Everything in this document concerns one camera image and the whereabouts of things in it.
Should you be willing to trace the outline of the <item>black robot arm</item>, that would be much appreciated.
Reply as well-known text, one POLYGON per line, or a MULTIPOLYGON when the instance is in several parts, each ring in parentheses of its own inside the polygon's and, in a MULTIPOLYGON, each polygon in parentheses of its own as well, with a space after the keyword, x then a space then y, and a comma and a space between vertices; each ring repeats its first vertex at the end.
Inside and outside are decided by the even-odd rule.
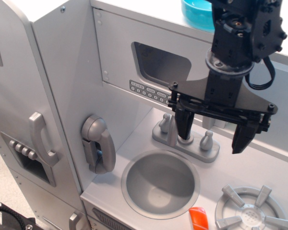
POLYGON ((169 107, 175 113, 178 135, 188 140, 195 114, 236 124, 232 152, 241 153, 256 134, 267 131, 277 106, 257 96, 272 81, 250 82, 255 63, 263 61, 271 79, 276 72, 270 55, 282 50, 287 34, 279 0, 214 0, 214 38, 205 62, 209 74, 201 80, 169 84, 169 107))

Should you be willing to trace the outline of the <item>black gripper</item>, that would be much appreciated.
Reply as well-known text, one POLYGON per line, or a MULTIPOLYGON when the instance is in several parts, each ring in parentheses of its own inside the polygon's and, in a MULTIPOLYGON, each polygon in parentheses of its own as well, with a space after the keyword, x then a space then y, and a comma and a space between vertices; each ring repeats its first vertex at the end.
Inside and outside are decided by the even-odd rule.
POLYGON ((242 153, 256 133, 267 131, 277 106, 254 94, 243 80, 248 76, 210 71, 200 80, 173 81, 169 106, 175 112, 178 135, 189 139, 195 115, 236 124, 232 154, 242 153))

